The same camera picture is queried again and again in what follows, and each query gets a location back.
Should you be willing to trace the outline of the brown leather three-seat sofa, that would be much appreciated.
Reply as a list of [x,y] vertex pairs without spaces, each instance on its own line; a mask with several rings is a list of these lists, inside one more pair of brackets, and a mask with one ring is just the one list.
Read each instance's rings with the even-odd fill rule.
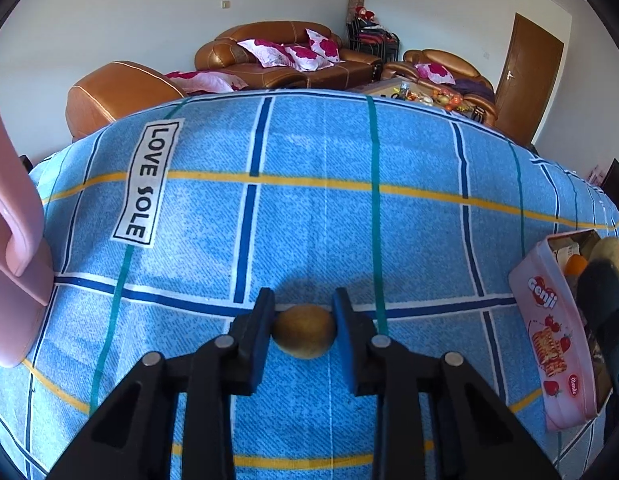
[[[307,28],[338,42],[340,63],[331,63],[311,50]],[[197,70],[237,76],[251,89],[347,90],[376,80],[381,66],[381,58],[344,47],[328,27],[302,21],[238,25],[221,32],[195,54]]]

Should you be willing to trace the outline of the blue plaid tablecloth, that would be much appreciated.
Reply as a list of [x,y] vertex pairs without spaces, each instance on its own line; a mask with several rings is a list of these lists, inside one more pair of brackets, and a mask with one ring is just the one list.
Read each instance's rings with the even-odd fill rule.
[[605,421],[550,431],[508,276],[541,240],[619,237],[602,190],[466,118],[332,91],[253,91],[161,104],[36,165],[55,285],[23,363],[0,366],[0,445],[48,474],[147,352],[196,351],[250,309],[383,312],[426,356],[456,351],[559,474],[579,477]]

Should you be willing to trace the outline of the pale round fruit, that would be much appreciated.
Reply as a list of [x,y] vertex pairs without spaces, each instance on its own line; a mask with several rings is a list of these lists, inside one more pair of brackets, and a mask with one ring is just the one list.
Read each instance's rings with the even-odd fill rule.
[[598,240],[589,255],[589,262],[609,261],[619,271],[619,238],[604,237]]

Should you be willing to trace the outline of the pink electric kettle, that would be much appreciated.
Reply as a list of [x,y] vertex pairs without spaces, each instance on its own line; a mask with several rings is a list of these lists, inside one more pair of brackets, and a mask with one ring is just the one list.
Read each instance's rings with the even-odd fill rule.
[[54,272],[42,201],[0,117],[0,366],[29,353],[44,320]]

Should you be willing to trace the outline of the pink biscuit tin box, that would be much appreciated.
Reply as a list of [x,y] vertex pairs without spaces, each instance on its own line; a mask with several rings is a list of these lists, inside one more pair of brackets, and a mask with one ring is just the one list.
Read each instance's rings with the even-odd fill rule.
[[612,392],[600,347],[576,304],[577,280],[563,269],[571,255],[589,255],[594,230],[552,234],[537,243],[509,274],[534,352],[550,430],[596,418]]

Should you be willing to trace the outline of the stacked dark chairs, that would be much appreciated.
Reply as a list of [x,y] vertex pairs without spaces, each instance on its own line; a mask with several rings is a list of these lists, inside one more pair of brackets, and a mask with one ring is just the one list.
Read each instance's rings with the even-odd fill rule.
[[398,60],[399,38],[383,27],[366,0],[347,0],[346,33],[349,48],[381,58],[384,63]]

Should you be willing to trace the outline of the small orange in box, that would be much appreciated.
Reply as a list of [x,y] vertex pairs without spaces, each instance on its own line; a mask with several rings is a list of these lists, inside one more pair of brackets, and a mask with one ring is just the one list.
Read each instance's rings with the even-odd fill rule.
[[588,260],[580,254],[571,255],[564,266],[563,274],[567,278],[578,278],[586,269]]

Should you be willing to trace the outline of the pink white cushion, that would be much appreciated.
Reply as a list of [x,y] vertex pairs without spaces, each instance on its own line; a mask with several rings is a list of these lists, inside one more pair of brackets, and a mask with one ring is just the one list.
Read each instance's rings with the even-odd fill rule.
[[340,63],[340,47],[338,42],[323,36],[320,32],[316,32],[313,29],[305,29],[306,35],[308,35],[308,44],[313,52],[320,55],[322,58],[326,58],[331,63]]

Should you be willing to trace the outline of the brown wooden door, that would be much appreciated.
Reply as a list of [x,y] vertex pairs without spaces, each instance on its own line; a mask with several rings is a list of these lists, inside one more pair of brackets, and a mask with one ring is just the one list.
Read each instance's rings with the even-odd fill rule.
[[532,143],[555,86],[564,44],[517,13],[496,91],[495,127],[519,145]]

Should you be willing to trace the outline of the wooden coffee table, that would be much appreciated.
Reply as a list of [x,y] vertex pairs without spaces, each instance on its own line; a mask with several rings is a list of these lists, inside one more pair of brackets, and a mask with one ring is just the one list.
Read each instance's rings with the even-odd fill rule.
[[483,124],[486,119],[486,110],[479,104],[474,104],[455,90],[447,87],[429,84],[428,81],[413,81],[403,77],[362,84],[352,89],[353,92],[369,94],[369,96],[384,96],[419,103],[455,112]]

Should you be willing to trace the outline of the yellow-green kiwi fruit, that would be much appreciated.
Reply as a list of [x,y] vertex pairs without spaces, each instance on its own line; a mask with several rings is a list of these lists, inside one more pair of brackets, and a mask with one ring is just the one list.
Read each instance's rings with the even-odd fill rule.
[[332,347],[337,335],[331,312],[316,304],[298,304],[277,315],[272,337],[289,356],[317,359]]

